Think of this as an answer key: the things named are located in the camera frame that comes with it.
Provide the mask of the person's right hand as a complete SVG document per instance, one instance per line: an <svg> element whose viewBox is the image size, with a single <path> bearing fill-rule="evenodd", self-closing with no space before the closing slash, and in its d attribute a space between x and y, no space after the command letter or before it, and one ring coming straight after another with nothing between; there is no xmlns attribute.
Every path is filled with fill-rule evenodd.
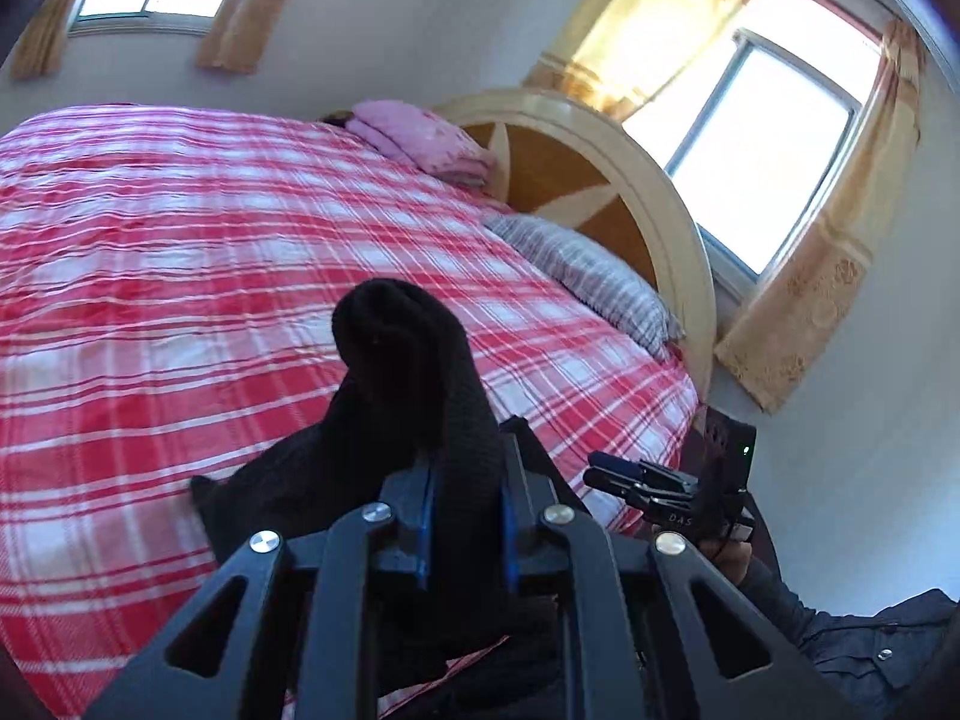
<svg viewBox="0 0 960 720"><path fill-rule="evenodd" d="M698 544L698 550L736 587L747 577L754 555L752 544L722 539L705 539Z"/></svg>

